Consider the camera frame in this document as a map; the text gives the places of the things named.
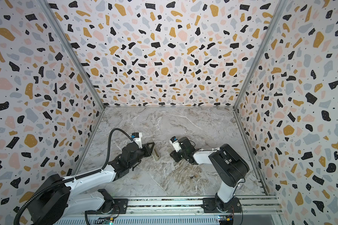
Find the white remote control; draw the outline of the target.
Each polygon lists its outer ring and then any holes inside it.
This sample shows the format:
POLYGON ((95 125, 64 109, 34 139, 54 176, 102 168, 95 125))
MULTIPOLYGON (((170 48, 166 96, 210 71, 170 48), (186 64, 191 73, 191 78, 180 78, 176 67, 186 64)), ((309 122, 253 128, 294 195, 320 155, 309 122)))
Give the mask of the white remote control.
POLYGON ((158 161, 160 159, 160 155, 159 155, 159 152, 157 150, 157 146, 155 144, 155 147, 154 149, 150 149, 151 153, 152 153, 152 156, 153 156, 153 159, 155 161, 158 161))

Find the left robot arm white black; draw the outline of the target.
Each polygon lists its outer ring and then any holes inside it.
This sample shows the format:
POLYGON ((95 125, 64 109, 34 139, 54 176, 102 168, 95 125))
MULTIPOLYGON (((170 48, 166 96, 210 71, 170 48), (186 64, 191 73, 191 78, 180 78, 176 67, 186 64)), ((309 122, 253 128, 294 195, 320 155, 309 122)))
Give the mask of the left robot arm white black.
POLYGON ((127 144, 122 154, 108 162, 105 168, 95 169, 75 176, 51 175, 27 201, 27 210, 36 225, 53 225, 62 217, 85 211, 107 214, 118 207, 105 189, 87 194, 86 191, 104 183, 121 179, 152 156, 154 142, 139 147, 135 142, 127 144))

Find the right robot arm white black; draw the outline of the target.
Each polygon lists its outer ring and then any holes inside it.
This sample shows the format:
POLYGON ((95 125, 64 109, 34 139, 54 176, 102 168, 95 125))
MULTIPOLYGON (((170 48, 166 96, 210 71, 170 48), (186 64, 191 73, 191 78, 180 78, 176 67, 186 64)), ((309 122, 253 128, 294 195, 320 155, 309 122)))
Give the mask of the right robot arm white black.
POLYGON ((170 139, 174 151, 170 156, 179 162, 185 160, 191 165, 209 164, 214 166, 222 180, 216 194, 219 203, 229 203, 238 185, 245 182, 250 171, 248 163, 228 144, 215 149, 196 149, 187 137, 170 139))

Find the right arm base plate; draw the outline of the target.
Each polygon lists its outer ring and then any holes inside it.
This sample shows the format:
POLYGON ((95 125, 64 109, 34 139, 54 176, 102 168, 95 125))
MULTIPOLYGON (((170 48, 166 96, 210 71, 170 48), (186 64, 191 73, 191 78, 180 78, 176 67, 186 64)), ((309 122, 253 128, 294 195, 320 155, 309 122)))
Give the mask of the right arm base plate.
POLYGON ((241 213, 241 203, 237 197, 233 197, 229 202, 222 202, 217 196, 214 198, 204 198, 201 208, 205 213, 241 213))

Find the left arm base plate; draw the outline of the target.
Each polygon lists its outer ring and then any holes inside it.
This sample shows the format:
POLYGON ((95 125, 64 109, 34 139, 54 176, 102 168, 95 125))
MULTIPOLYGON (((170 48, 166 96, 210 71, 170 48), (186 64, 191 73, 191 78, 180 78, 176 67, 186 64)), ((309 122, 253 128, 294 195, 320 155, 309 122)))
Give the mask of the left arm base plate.
POLYGON ((86 211, 88 214, 99 214, 99 215, 120 215, 125 214, 128 206, 128 198, 113 198, 106 189, 99 189, 97 191, 99 197, 102 197, 104 203, 100 205, 97 210, 86 211))

